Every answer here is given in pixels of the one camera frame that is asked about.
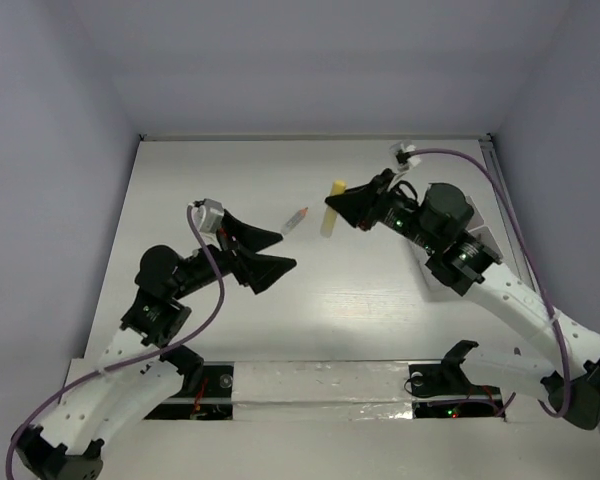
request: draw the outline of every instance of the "small bottle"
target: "small bottle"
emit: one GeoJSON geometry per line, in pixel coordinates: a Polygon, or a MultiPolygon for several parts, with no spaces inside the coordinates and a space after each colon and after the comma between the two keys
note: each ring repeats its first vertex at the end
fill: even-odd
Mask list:
{"type": "Polygon", "coordinates": [[[305,207],[301,210],[298,210],[293,217],[291,217],[289,219],[289,221],[287,223],[285,223],[282,228],[280,229],[280,233],[282,233],[283,235],[286,235],[287,233],[289,233],[291,230],[293,230],[294,228],[296,228],[296,226],[302,221],[304,220],[304,217],[307,216],[307,212],[309,211],[309,207],[305,207]]]}

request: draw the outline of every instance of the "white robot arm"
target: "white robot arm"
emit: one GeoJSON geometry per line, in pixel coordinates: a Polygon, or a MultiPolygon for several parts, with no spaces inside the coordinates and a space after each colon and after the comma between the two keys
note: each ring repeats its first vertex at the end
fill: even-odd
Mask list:
{"type": "Polygon", "coordinates": [[[192,391],[200,382],[204,361],[184,343],[219,310],[223,284],[209,320],[171,343],[191,313],[178,300],[230,273],[258,294],[296,266],[293,259],[257,253],[281,241],[282,235],[240,222],[216,201],[196,202],[187,215],[201,245],[200,234],[215,235],[220,248],[207,245],[188,258],[164,245],[145,252],[135,279],[137,296],[97,370],[74,382],[75,388],[65,387],[60,404],[41,421],[16,432],[7,459],[9,480],[14,450],[42,480],[95,480],[115,436],[166,398],[192,391]],[[197,211],[192,219],[193,208],[197,211]]]}
{"type": "Polygon", "coordinates": [[[457,187],[432,184],[419,202],[413,186],[403,179],[419,163],[414,156],[426,153],[461,156],[488,176],[484,167],[444,149],[400,148],[394,153],[401,173],[386,169],[366,185],[327,197],[327,205],[354,228],[367,231],[382,223],[423,248],[429,257],[426,267],[440,283],[492,312],[543,357],[493,354],[463,340],[438,365],[410,367],[413,395],[431,398],[452,387],[470,392],[476,386],[496,385],[535,397],[543,407],[550,404],[558,414],[544,407],[548,413],[580,428],[595,428],[600,422],[600,334],[548,304],[466,231],[474,210],[457,187]]]}

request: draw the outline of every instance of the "red wire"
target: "red wire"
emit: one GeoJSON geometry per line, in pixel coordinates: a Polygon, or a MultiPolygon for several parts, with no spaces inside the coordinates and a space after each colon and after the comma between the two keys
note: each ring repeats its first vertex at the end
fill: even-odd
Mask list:
{"type": "Polygon", "coordinates": [[[196,413],[198,413],[198,408],[200,407],[200,400],[202,399],[202,397],[204,396],[204,389],[207,386],[207,383],[209,383],[209,379],[205,378],[202,381],[202,386],[200,387],[200,391],[196,394],[194,400],[193,400],[193,415],[195,415],[196,413]]]}
{"type": "Polygon", "coordinates": [[[491,400],[491,404],[493,405],[493,411],[497,413],[498,412],[498,406],[496,405],[496,402],[493,399],[493,395],[491,394],[491,390],[486,385],[482,385],[482,389],[485,392],[487,392],[487,395],[489,395],[489,400],[491,400]]]}

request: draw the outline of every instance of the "white wall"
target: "white wall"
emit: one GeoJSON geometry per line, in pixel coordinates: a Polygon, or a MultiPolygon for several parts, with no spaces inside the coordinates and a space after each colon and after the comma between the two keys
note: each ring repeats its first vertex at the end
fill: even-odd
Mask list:
{"type": "Polygon", "coordinates": [[[569,1],[73,4],[143,133],[483,133],[569,1]]]}
{"type": "Polygon", "coordinates": [[[0,0],[0,478],[82,353],[137,146],[68,5],[0,0]]]}
{"type": "Polygon", "coordinates": [[[496,140],[549,291],[600,332],[600,0],[573,4],[496,140]]]}

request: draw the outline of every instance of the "white table surface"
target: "white table surface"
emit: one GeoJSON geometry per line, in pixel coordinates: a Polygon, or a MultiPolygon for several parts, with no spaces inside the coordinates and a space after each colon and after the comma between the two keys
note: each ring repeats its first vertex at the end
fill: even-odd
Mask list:
{"type": "MultiPolygon", "coordinates": [[[[197,248],[188,202],[223,203],[240,220],[278,231],[298,209],[310,213],[267,253],[298,266],[254,296],[227,278],[215,323],[189,347],[207,361],[400,360],[440,358],[460,339],[533,354],[490,313],[462,300],[432,301],[405,241],[384,226],[354,231],[339,220],[319,234],[322,199],[335,179],[368,182],[390,166],[390,140],[143,142],[127,191],[85,360],[104,350],[131,305],[144,251],[197,248]]],[[[477,141],[417,141],[482,160],[477,141]]],[[[409,180],[421,196],[430,182],[470,195],[515,266],[490,185],[460,159],[427,156],[409,180]]],[[[217,300],[209,286],[184,299],[204,321],[217,300]]],[[[520,399],[509,423],[496,419],[360,422],[143,422],[106,461],[103,479],[600,478],[600,435],[577,430],[520,399]]]]}

